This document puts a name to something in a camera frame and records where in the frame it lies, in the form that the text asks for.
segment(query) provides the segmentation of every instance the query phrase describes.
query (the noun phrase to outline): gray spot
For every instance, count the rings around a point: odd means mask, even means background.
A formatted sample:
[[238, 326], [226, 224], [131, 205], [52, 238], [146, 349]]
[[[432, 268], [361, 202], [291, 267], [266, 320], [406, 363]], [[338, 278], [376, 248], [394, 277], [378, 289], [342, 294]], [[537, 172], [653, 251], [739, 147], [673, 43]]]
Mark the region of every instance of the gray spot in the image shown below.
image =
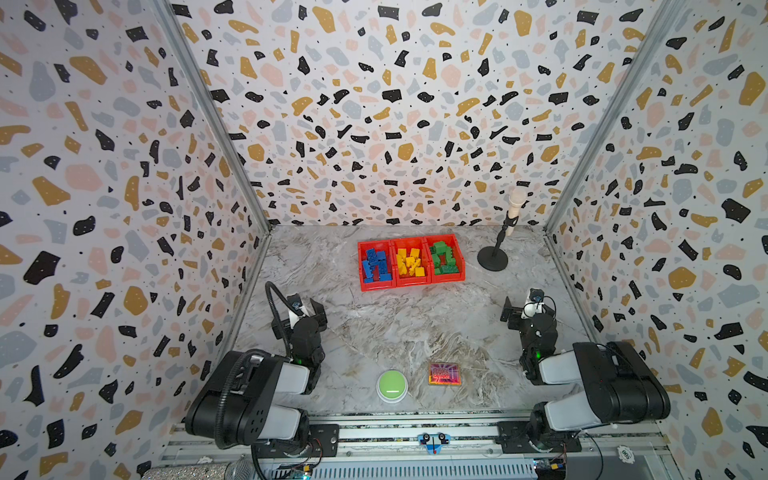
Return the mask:
[[522, 105], [516, 101], [513, 101], [507, 105], [507, 108], [504, 109], [504, 113], [507, 114], [507, 117], [510, 120], [520, 120], [520, 116], [523, 115], [523, 110], [524, 108]]
[[382, 53], [382, 42], [380, 42], [376, 37], [373, 35], [370, 35], [368, 37], [368, 49], [376, 54], [376, 57], [379, 58], [379, 60], [384, 60], [384, 54]]
[[491, 3], [485, 10], [475, 15], [472, 19], [474, 25], [487, 25], [493, 21], [494, 14], [498, 9], [498, 3]]
[[554, 54], [560, 58], [560, 65], [565, 63], [565, 54], [568, 53], [568, 46], [564, 41], [558, 40], [558, 43], [554, 46]]
[[744, 424], [739, 422], [733, 415], [728, 415], [728, 418], [725, 419], [725, 424], [728, 425], [728, 429], [734, 433], [741, 432], [744, 428]]
[[69, 27], [64, 29], [64, 41], [78, 50], [83, 49], [83, 39], [80, 38], [80, 35], [78, 35], [77, 32]]
[[132, 255], [136, 260], [143, 262], [147, 255], [149, 255], [149, 249], [144, 241], [139, 237], [136, 230], [129, 230], [125, 234], [125, 241], [128, 242], [128, 253]]
[[33, 439], [36, 439], [40, 435], [40, 428], [43, 425], [43, 415], [35, 415], [32, 420], [27, 424], [27, 433]]
[[728, 288], [717, 296], [726, 308], [733, 308], [742, 303], [751, 302], [760, 296], [760, 291], [754, 285], [736, 285], [731, 283]]
[[696, 436], [688, 425], [683, 429], [683, 447], [688, 455], [696, 453]]
[[135, 117], [141, 112], [141, 109], [134, 102], [128, 100], [126, 97], [117, 97], [112, 102], [112, 108], [117, 111], [121, 111], [129, 117]]
[[326, 49], [326, 53], [330, 55], [330, 57], [334, 62], [336, 62], [337, 65], [341, 67], [346, 67], [349, 65], [349, 60], [347, 59], [346, 55], [344, 55], [344, 52], [341, 51], [341, 48], [330, 47]]
[[67, 388], [73, 389], [76, 386], [97, 385], [101, 383], [101, 374], [103, 371], [104, 369], [101, 367], [91, 367], [91, 369], [88, 370], [82, 377], [75, 380], [74, 382], [69, 382], [69, 384], [67, 384]]
[[528, 60], [528, 53], [525, 50], [513, 51], [512, 58], [515, 59], [518, 68], [528, 68], [531, 66], [531, 61]]
[[721, 118], [717, 121], [715, 140], [718, 144], [727, 147], [730, 145], [731, 138], [733, 138], [733, 122], [727, 118]]
[[293, 0], [285, 0], [279, 7], [272, 12], [272, 20], [277, 23], [286, 23], [290, 20], [290, 13], [293, 9]]
[[697, 374], [691, 372], [686, 366], [681, 365], [678, 363], [675, 366], [675, 369], [677, 369], [677, 374], [680, 375], [680, 378], [683, 379], [685, 383], [688, 385], [703, 385], [704, 381], [701, 379], [700, 376]]
[[694, 189], [687, 178], [681, 178], [672, 183], [672, 200], [674, 200], [674, 203], [680, 205], [693, 194]]
[[699, 125], [709, 125], [712, 121], [712, 112], [709, 104], [704, 105], [699, 114]]
[[305, 45], [304, 49], [306, 50], [306, 53], [312, 58], [314, 61], [320, 61], [320, 59], [323, 57], [320, 52], [315, 50], [314, 48], [310, 48], [309, 45]]
[[64, 245], [67, 240], [67, 224], [56, 220], [43, 220], [43, 223], [51, 233], [51, 242]]
[[154, 416], [152, 417], [152, 420], [149, 421], [150, 432], [154, 430], [154, 428], [160, 425], [162, 422], [165, 422], [165, 419], [168, 417], [168, 412], [170, 412], [170, 407], [165, 407], [161, 411], [154, 414]]
[[351, 118], [354, 118], [355, 120], [360, 119], [362, 108], [354, 101], [351, 101], [351, 100], [345, 101], [344, 104], [341, 106], [341, 109], [344, 113], [348, 114]]
[[726, 57], [722, 58], [716, 58], [714, 60], [710, 60], [707, 63], [704, 64], [702, 69], [705, 73], [708, 73], [710, 75], [719, 75], [723, 73], [726, 68], [728, 68], [728, 65], [734, 63], [736, 60], [738, 60], [739, 55], [737, 54], [731, 54]]
[[163, 164], [171, 168], [179, 168], [181, 166], [181, 157], [179, 157], [179, 151], [175, 148], [163, 149]]
[[722, 194], [729, 194], [736, 190], [738, 183], [735, 180], [722, 179], [716, 183], [717, 191]]
[[6, 275], [5, 273], [0, 273], [0, 300], [10, 297], [15, 291], [16, 284], [13, 277]]
[[56, 84], [48, 76], [45, 64], [36, 61], [32, 64], [32, 80], [29, 82], [29, 96], [34, 101], [46, 101], [56, 93]]

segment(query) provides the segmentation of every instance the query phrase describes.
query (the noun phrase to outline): black cable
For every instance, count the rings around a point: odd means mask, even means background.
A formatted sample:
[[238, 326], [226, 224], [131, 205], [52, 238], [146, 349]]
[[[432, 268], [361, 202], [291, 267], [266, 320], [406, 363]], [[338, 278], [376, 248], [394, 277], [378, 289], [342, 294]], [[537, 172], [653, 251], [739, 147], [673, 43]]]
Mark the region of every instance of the black cable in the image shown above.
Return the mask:
[[584, 434], [589, 437], [589, 439], [594, 442], [594, 446], [598, 447], [598, 452], [600, 452], [600, 473], [598, 473], [598, 476], [594, 478], [594, 480], [599, 480], [600, 476], [603, 475], [603, 467], [605, 466], [605, 460], [603, 458], [603, 451], [600, 450], [600, 446], [595, 441], [595, 439], [592, 438], [592, 435], [590, 435], [587, 432], [584, 432]]
[[288, 310], [291, 312], [294, 312], [299, 317], [304, 316], [304, 312], [297, 310], [293, 308], [292, 305], [288, 304], [288, 300], [286, 300], [286, 297], [283, 295], [280, 290], [277, 289], [274, 283], [272, 282], [266, 282], [264, 284], [264, 291], [266, 292], [266, 301], [270, 305], [270, 310], [272, 310], [272, 317], [275, 319], [275, 322], [277, 322], [277, 329], [280, 331], [280, 335], [283, 337], [283, 345], [286, 348], [286, 357], [289, 359], [291, 357], [291, 348], [290, 343], [288, 342], [288, 335], [286, 335], [285, 327], [283, 326], [283, 321], [280, 319], [280, 314], [277, 312], [277, 307], [275, 307], [275, 300], [272, 298], [272, 291], [277, 294], [277, 298], [280, 299], [281, 302], [283, 302], [283, 305], [288, 307]]

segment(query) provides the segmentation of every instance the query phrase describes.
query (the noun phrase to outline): cable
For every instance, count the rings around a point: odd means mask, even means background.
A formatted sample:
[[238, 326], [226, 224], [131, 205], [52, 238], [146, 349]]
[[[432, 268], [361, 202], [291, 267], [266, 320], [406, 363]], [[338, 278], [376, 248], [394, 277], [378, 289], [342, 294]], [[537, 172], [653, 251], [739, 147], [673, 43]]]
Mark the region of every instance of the cable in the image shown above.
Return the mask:
[[600, 446], [598, 445], [597, 441], [592, 438], [592, 435], [590, 435], [588, 432], [584, 431], [584, 434], [589, 437], [589, 439], [594, 442], [594, 446], [598, 447], [598, 452], [600, 452], [600, 473], [598, 473], [598, 476], [594, 478], [594, 480], [599, 480], [600, 476], [603, 475], [603, 467], [605, 466], [605, 459], [603, 458], [603, 451], [600, 450]]

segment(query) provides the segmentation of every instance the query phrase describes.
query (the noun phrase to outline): metal bracket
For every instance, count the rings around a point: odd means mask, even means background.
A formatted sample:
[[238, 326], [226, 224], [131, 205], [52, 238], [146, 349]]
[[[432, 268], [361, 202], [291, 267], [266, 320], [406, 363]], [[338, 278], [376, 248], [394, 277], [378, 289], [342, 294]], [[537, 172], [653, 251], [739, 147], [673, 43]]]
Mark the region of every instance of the metal bracket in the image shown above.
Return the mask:
[[[312, 446], [312, 453], [308, 455], [310, 458], [319, 458], [321, 455], [323, 458], [335, 457], [339, 447], [339, 425], [335, 423], [310, 425], [308, 438]], [[317, 447], [315, 439], [319, 440], [322, 450]], [[279, 445], [257, 445], [257, 457], [304, 460], [306, 456], [302, 458], [289, 457]]]

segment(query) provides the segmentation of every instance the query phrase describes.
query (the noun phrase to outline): pink spot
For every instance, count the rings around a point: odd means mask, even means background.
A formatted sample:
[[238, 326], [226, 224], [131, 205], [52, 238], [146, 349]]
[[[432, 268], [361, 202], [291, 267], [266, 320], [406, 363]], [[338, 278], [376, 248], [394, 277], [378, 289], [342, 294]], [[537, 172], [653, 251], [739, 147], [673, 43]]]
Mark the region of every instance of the pink spot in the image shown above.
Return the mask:
[[56, 102], [49, 104], [48, 107], [45, 109], [45, 113], [48, 114], [49, 118], [64, 117], [64, 114], [61, 113], [61, 109], [58, 107], [58, 104]]
[[27, 306], [34, 295], [24, 295], [18, 298], [14, 303], [8, 306], [7, 309], [0, 313], [0, 325], [9, 326], [16, 320], [16, 317]]
[[450, 88], [458, 87], [459, 81], [462, 79], [462, 72], [454, 65], [448, 65], [440, 72], [440, 78]]
[[96, 273], [101, 275], [107, 274], [107, 257], [104, 255], [104, 249], [99, 247], [91, 248], [91, 254], [88, 255], [88, 266]]
[[75, 190], [95, 192], [103, 185], [96, 171], [87, 164], [76, 164], [67, 167], [64, 173], [67, 185]]

